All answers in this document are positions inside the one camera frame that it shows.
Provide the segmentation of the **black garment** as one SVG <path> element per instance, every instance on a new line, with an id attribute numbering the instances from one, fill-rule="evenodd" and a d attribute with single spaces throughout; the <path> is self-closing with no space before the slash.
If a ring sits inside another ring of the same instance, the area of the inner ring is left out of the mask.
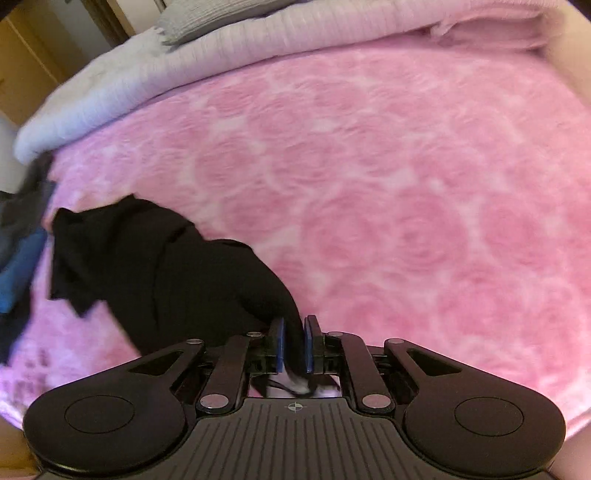
<path id="1" fill-rule="evenodd" d="M 304 326 L 279 276 L 245 243 L 207 240 L 173 210 L 128 195 L 56 211 L 50 297 L 84 316 L 106 302 L 143 355 L 197 338 L 221 346 L 283 320 L 283 364 L 307 375 Z"/>

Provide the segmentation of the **pink rose bedsheet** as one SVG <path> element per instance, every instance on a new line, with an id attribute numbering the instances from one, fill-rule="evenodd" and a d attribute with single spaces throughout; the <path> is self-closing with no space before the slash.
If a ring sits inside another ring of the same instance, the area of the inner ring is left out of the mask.
<path id="1" fill-rule="evenodd" d="M 51 205 L 135 194 L 252 246 L 303 314 L 590 422 L 590 107 L 531 54 L 417 37 L 283 57 L 62 148 Z"/>

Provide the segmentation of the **blue denim garment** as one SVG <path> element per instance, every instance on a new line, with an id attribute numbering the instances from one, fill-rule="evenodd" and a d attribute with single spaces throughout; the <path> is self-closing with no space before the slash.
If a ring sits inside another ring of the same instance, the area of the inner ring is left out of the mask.
<path id="1" fill-rule="evenodd" d="M 2 314 L 8 314 L 29 288 L 46 239 L 46 230 L 38 227 L 19 241 L 15 253 L 1 270 Z"/>

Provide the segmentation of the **dark grey garment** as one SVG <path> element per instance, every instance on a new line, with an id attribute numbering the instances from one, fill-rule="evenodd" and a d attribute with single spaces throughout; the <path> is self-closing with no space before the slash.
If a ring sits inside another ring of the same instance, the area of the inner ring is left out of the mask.
<path id="1" fill-rule="evenodd" d="M 1 267 L 40 224 L 56 186 L 48 177 L 53 160 L 52 153 L 43 153 L 29 165 L 17 192 L 1 192 Z"/>

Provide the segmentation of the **striped lavender folded quilt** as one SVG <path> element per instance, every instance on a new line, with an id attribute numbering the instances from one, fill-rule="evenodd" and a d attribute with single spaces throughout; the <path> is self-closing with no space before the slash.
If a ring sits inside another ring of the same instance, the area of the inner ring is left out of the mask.
<path id="1" fill-rule="evenodd" d="M 207 13 L 225 18 L 207 20 Z M 426 29 L 434 40 L 508 50 L 545 46 L 556 1 L 281 1 L 230 14 L 226 1 L 171 3 L 156 25 L 95 58 L 18 130 L 23 165 L 177 87 L 274 57 Z"/>

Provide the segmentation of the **grey checked pillow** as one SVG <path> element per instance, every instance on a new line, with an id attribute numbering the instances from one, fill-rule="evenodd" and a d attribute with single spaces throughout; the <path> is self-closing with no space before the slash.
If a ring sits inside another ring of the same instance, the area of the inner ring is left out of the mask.
<path id="1" fill-rule="evenodd" d="M 293 5 L 290 0 L 172 1 L 155 28 L 162 43 L 176 46 L 200 38 L 221 27 L 256 19 Z"/>

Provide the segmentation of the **wooden wardrobe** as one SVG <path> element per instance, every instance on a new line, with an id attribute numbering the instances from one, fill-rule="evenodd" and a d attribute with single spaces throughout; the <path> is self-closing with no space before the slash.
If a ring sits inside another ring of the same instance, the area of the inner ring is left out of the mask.
<path id="1" fill-rule="evenodd" d="M 22 125 L 58 86 L 133 34 L 115 1 L 3 1 L 1 115 Z"/>

